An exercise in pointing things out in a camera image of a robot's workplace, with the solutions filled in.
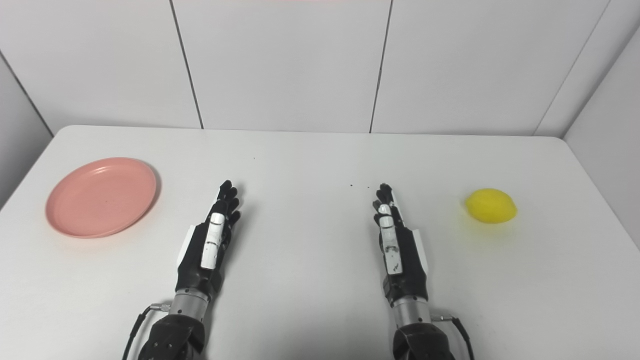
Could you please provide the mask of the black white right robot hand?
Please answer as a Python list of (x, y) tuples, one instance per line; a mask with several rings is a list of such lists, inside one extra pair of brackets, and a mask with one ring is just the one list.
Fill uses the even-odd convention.
[(382, 183), (375, 195), (372, 203), (374, 221), (379, 230), (378, 242), (386, 271), (382, 281), (384, 296), (391, 306), (406, 297), (427, 301), (427, 276), (421, 252), (413, 230), (403, 221), (393, 188)]

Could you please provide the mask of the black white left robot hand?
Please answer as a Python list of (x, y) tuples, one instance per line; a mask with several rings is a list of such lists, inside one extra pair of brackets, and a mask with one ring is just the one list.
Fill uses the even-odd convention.
[(205, 220), (187, 231), (178, 256), (176, 292), (199, 292), (208, 301), (219, 294), (224, 257), (242, 216), (239, 205), (238, 190), (226, 180)]

